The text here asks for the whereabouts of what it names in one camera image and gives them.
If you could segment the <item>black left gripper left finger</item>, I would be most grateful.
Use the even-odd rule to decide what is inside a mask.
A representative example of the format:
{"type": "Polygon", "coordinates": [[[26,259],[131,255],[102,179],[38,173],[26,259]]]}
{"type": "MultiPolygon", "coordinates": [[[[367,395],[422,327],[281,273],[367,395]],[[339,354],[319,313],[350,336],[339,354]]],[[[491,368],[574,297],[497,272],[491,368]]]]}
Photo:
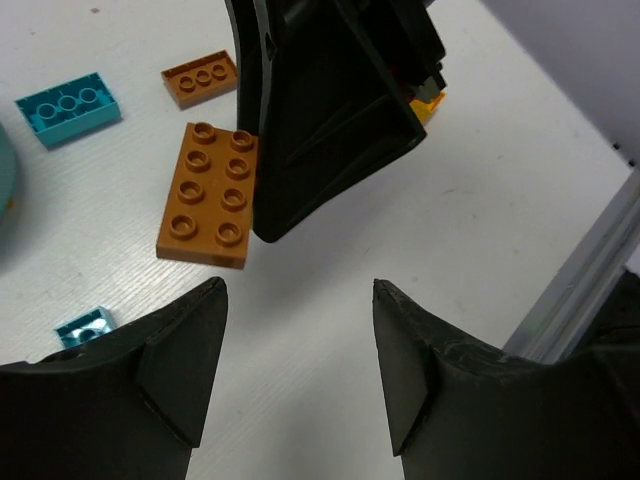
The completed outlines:
{"type": "Polygon", "coordinates": [[[182,479],[228,315],[223,279],[88,343],[1,368],[5,479],[182,479]]]}

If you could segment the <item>orange 2x3 lego brick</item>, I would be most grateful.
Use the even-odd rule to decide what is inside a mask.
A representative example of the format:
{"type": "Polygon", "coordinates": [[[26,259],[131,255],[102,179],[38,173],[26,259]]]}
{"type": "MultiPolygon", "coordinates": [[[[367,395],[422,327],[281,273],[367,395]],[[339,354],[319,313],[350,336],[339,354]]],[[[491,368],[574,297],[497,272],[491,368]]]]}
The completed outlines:
{"type": "Polygon", "coordinates": [[[159,259],[244,267],[258,146],[244,130],[186,126],[156,241],[159,259]]]}

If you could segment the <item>dark orange long lego brick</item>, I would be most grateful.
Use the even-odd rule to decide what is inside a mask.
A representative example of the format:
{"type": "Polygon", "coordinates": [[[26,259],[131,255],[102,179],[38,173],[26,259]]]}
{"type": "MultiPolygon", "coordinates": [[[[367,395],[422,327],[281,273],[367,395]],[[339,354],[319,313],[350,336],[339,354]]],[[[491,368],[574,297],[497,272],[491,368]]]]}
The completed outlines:
{"type": "Polygon", "coordinates": [[[237,67],[226,50],[166,69],[161,77],[181,110],[228,93],[238,80],[237,67]]]}

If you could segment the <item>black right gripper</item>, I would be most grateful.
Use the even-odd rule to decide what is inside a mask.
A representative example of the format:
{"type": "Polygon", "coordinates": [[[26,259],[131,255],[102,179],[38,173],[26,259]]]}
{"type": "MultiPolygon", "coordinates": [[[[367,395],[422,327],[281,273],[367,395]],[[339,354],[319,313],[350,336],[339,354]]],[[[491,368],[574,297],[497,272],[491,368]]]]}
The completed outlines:
{"type": "Polygon", "coordinates": [[[446,50],[430,5],[227,2],[237,126],[259,139],[253,230],[260,239],[279,240],[425,138],[399,87],[410,100],[433,100],[446,88],[446,50]]]}

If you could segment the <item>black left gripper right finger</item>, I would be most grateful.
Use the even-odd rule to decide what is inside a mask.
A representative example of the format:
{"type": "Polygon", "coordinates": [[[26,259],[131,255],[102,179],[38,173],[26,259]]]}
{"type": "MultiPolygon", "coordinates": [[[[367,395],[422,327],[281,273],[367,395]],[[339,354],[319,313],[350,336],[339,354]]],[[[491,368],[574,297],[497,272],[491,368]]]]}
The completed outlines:
{"type": "Polygon", "coordinates": [[[639,282],[624,278],[566,359],[511,356],[387,280],[373,325],[393,454],[408,479],[635,479],[639,282]]]}

